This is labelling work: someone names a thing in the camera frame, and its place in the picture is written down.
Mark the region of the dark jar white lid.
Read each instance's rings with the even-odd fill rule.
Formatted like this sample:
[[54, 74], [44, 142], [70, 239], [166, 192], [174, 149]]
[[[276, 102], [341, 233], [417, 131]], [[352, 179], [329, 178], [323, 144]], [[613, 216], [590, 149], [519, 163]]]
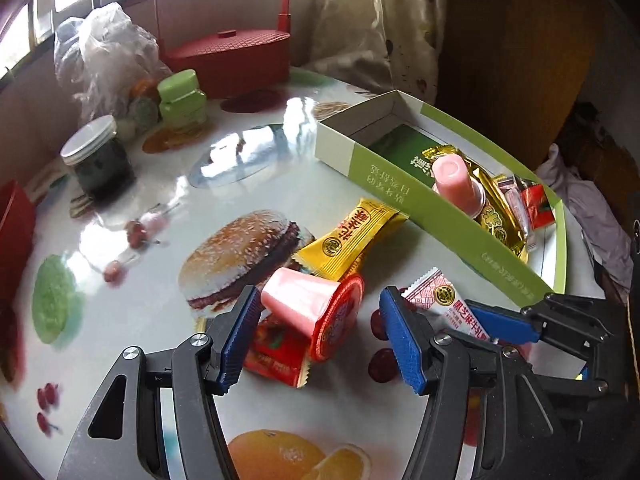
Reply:
[[80, 188], [99, 204], [114, 200], [134, 182], [134, 168], [112, 115], [82, 126], [63, 145], [60, 156]]

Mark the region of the red triangular snack packet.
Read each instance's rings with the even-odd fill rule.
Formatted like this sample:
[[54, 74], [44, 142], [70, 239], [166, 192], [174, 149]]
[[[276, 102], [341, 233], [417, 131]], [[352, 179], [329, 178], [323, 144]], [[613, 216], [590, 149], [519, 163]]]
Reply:
[[309, 339], [274, 315], [261, 320], [244, 360], [244, 368], [292, 388], [306, 385]]

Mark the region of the long yellow snack packet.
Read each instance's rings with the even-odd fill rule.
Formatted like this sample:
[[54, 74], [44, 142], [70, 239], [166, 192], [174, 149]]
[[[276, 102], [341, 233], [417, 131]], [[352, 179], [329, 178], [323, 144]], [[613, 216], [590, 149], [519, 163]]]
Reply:
[[528, 263], [525, 232], [491, 175], [452, 145], [433, 146], [422, 156], [431, 164], [433, 191]]

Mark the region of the clear plastic bag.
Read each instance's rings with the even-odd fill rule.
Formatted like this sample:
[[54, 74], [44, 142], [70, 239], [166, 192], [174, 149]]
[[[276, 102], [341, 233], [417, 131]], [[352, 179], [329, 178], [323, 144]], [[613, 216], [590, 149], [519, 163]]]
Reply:
[[136, 84], [171, 74], [160, 60], [156, 38], [117, 2], [59, 24], [53, 62], [58, 85], [78, 109], [81, 126], [104, 115], [125, 117]]

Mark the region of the gold candy bar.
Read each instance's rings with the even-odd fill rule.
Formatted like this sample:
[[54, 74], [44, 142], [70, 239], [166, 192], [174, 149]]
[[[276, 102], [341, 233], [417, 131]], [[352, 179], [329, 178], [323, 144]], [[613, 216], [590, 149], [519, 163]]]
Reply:
[[506, 194], [500, 190], [498, 181], [494, 177], [488, 177], [487, 194], [490, 196], [491, 205], [494, 206], [498, 212], [502, 222], [501, 226], [506, 230], [506, 238], [509, 243], [514, 243], [516, 240], [522, 242], [524, 236], [518, 219], [515, 217], [509, 202], [506, 200]]

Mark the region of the green cardboard box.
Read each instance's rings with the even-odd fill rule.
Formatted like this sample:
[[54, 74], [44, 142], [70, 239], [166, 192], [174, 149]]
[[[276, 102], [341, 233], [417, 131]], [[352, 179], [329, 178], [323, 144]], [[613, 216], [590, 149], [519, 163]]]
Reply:
[[316, 156], [410, 219], [514, 304], [565, 292], [562, 200], [497, 144], [394, 90], [319, 122]]

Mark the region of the white red candy packet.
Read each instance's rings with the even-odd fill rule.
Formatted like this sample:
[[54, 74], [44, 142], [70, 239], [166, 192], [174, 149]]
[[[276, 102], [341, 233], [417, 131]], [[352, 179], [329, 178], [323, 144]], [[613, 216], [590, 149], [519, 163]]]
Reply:
[[530, 223], [529, 215], [525, 208], [521, 191], [515, 182], [515, 178], [505, 177], [499, 180], [498, 188], [500, 188], [500, 191], [506, 198], [506, 202], [509, 204], [514, 218], [518, 220], [518, 225], [523, 233], [527, 251], [533, 252], [537, 248], [536, 235], [532, 224]]
[[426, 315], [434, 330], [456, 330], [478, 340], [490, 341], [471, 308], [439, 268], [431, 268], [415, 280], [401, 296]]

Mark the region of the pink jelly cup red lid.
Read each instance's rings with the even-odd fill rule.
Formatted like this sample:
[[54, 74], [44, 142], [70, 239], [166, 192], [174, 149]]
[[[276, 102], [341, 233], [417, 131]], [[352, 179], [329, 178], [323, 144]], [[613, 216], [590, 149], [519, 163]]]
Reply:
[[364, 293], [359, 274], [331, 281], [280, 268], [260, 293], [262, 305], [279, 320], [309, 338], [309, 356], [326, 362], [355, 326]]

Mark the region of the yellow peanut candy packet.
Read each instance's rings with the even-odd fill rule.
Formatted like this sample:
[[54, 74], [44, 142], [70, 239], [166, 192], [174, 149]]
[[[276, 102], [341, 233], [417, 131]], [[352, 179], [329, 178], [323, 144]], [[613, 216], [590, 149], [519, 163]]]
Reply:
[[304, 271], [341, 281], [356, 273], [370, 248], [395, 232], [409, 217], [373, 198], [358, 205], [331, 232], [299, 249], [293, 256]]

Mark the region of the red oval tray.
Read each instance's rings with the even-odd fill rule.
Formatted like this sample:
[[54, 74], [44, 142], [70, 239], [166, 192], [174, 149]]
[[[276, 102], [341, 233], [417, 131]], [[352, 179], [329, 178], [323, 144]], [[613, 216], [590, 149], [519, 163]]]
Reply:
[[15, 180], [1, 187], [0, 266], [1, 307], [12, 304], [32, 253], [36, 211]]

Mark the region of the green glass jar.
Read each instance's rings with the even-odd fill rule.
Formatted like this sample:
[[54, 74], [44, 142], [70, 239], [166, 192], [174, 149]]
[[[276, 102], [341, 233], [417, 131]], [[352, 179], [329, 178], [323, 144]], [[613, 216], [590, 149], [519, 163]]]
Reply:
[[165, 78], [157, 85], [157, 91], [160, 114], [170, 130], [185, 132], [206, 122], [206, 94], [201, 90], [198, 75], [192, 68]]

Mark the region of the dark wooden cabinet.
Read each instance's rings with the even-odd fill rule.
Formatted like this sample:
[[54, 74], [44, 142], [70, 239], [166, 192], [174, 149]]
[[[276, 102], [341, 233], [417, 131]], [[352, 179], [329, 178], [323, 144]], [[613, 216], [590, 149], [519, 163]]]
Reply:
[[577, 99], [639, 153], [639, 0], [446, 0], [436, 105], [530, 169]]

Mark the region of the crumpled cloth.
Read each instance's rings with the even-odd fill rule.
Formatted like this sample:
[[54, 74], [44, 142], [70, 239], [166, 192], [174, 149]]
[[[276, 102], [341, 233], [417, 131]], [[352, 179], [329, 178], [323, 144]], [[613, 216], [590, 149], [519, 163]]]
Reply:
[[634, 270], [631, 240], [597, 185], [582, 180], [575, 169], [567, 168], [555, 143], [549, 146], [548, 157], [536, 169], [536, 175], [567, 206], [596, 251], [620, 298], [627, 300]]

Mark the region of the beige patterned curtain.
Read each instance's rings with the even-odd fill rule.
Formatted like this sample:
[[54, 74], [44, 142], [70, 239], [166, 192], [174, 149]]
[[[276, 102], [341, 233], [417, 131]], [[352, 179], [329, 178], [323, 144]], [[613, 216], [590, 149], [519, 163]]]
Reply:
[[318, 0], [308, 70], [433, 104], [447, 0]]

